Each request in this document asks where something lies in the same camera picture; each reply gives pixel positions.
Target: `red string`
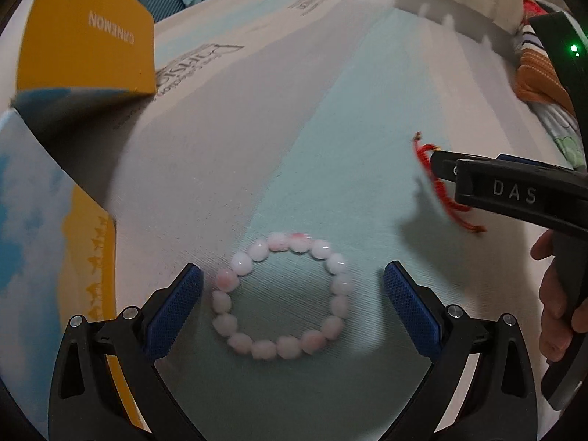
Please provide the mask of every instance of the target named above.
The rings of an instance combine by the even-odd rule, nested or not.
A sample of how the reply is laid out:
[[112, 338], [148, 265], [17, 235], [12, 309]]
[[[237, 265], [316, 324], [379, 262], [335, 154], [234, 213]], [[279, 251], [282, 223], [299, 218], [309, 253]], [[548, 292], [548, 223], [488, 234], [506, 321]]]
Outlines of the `red string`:
[[445, 184], [442, 180], [437, 178], [431, 169], [431, 161], [427, 154], [428, 151], [436, 151], [440, 150], [439, 146], [434, 144], [424, 144], [422, 146], [419, 145], [419, 141], [421, 139], [420, 132], [416, 133], [414, 138], [412, 139], [413, 149], [415, 151], [416, 157], [419, 159], [421, 166], [423, 166], [424, 170], [426, 171], [427, 175], [433, 182], [433, 188], [437, 197], [441, 201], [443, 205], [443, 209], [445, 212], [451, 217], [455, 222], [457, 222], [461, 227], [470, 232], [479, 233], [479, 232], [486, 232], [486, 228], [482, 225], [473, 225], [469, 222], [463, 220], [459, 215], [455, 212], [469, 212], [472, 208], [470, 206], [465, 206], [463, 204], [458, 204], [455, 202], [451, 197], [447, 194], [447, 189], [445, 188]]

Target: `bed sheet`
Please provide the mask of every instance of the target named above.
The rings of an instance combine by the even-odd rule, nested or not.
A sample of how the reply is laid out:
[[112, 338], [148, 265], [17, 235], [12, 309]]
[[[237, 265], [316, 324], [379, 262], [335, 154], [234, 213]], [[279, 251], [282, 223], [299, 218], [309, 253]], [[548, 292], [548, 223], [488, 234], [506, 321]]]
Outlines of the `bed sheet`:
[[[540, 380], [547, 262], [528, 249], [542, 230], [474, 211], [488, 232], [464, 232], [411, 147], [422, 131], [449, 150], [565, 165], [498, 55], [361, 0], [208, 0], [159, 23], [156, 47], [152, 101], [49, 148], [117, 220], [118, 309], [187, 262], [210, 288], [236, 249], [276, 230], [330, 240], [356, 280], [340, 340], [293, 362], [235, 356], [205, 293], [157, 366], [207, 439], [377, 439], [428, 367], [380, 290], [393, 259], [472, 316], [516, 315]], [[274, 256], [245, 277], [235, 312], [255, 336], [299, 334], [327, 315], [326, 287], [308, 257]], [[545, 402], [540, 416], [545, 430]]]

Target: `cloud print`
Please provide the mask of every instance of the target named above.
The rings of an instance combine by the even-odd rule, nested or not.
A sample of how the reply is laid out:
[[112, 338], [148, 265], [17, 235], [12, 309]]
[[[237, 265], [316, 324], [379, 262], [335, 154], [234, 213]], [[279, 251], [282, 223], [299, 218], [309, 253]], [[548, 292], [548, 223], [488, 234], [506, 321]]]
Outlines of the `cloud print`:
[[60, 326], [61, 231], [74, 182], [18, 113], [0, 118], [0, 376], [47, 436], [47, 407]]

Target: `pink and white bracelet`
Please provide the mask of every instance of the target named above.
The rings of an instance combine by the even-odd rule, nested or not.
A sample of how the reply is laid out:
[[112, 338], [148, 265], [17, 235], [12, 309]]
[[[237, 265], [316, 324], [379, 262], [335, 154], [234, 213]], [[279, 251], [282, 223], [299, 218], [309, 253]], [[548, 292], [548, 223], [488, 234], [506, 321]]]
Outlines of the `pink and white bracelet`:
[[[238, 331], [237, 317], [231, 315], [232, 302], [229, 293], [239, 286], [239, 276], [253, 270], [253, 262], [263, 262], [270, 252], [292, 250], [295, 253], [310, 251], [316, 260], [324, 260], [325, 268], [333, 275], [330, 283], [334, 294], [330, 301], [331, 314], [324, 319], [320, 330], [307, 330], [300, 338], [292, 335], [279, 336], [271, 340], [253, 341], [245, 333]], [[348, 295], [353, 291], [351, 276], [347, 273], [347, 263], [340, 253], [333, 253], [325, 240], [312, 240], [308, 235], [294, 233], [290, 236], [282, 232], [271, 233], [267, 239], [257, 239], [247, 253], [238, 251], [230, 261], [230, 269], [220, 269], [216, 275], [212, 292], [212, 309], [217, 314], [212, 325], [217, 333], [228, 338], [227, 344], [239, 355], [251, 355], [255, 360], [273, 360], [276, 356], [285, 360], [298, 358], [302, 352], [312, 355], [323, 349], [327, 341], [336, 340], [343, 330], [343, 318], [349, 313]]]

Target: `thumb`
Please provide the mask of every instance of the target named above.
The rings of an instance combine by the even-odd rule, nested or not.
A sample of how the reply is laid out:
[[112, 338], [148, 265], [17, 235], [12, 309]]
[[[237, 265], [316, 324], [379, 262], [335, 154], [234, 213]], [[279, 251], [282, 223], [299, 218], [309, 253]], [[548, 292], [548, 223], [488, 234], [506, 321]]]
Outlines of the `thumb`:
[[575, 310], [571, 317], [571, 327], [576, 333], [588, 332], [588, 299]]

